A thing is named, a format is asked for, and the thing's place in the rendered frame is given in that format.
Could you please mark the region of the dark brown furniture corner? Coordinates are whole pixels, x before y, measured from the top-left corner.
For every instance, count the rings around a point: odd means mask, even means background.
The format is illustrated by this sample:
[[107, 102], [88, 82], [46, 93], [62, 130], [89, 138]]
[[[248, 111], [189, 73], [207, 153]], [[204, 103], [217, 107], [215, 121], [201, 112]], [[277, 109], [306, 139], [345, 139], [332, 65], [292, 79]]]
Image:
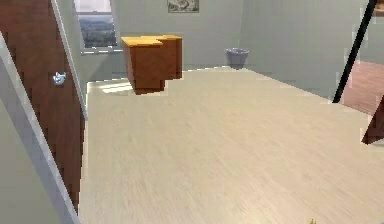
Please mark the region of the dark brown furniture corner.
[[369, 145], [382, 139], [384, 139], [384, 96], [368, 125], [362, 142]]

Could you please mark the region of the framed wall picture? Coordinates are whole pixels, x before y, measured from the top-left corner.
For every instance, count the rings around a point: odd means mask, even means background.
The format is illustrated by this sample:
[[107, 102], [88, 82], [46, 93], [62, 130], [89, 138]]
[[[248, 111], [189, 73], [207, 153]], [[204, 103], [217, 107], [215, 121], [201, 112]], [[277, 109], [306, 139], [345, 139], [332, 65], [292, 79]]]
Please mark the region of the framed wall picture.
[[199, 0], [167, 0], [169, 13], [198, 13]]

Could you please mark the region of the grey waste bin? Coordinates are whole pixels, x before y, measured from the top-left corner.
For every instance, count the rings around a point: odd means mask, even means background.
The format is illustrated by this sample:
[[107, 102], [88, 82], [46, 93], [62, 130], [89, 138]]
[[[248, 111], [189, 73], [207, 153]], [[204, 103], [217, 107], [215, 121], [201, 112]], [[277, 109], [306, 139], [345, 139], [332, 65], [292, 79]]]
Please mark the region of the grey waste bin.
[[226, 50], [228, 65], [236, 70], [244, 67], [249, 51], [241, 48], [230, 48]]

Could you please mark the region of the window with landscape view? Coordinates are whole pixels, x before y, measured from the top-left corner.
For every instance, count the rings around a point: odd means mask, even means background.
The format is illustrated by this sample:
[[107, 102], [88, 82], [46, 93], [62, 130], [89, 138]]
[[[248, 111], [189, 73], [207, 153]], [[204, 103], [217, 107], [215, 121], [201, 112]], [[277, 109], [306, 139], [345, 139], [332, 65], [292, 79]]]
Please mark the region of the window with landscape view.
[[102, 54], [121, 50], [114, 0], [73, 0], [79, 25], [82, 54]]

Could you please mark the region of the brown wooden cupboard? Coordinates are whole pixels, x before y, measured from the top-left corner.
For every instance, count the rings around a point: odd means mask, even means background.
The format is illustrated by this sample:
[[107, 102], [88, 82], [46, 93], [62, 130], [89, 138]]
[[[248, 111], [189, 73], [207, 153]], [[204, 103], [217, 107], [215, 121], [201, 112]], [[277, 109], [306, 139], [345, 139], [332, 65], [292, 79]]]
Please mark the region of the brown wooden cupboard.
[[127, 78], [136, 95], [161, 92], [182, 77], [182, 38], [177, 35], [122, 37]]

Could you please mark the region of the brown wooden room door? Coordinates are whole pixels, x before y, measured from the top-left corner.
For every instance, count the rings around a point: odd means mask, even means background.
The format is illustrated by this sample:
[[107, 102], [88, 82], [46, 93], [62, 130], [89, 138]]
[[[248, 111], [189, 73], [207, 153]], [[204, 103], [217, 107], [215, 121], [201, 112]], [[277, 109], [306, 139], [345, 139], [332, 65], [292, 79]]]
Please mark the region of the brown wooden room door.
[[[52, 0], [0, 0], [0, 32], [69, 197], [79, 205], [84, 116]], [[56, 72], [66, 73], [55, 85]]]

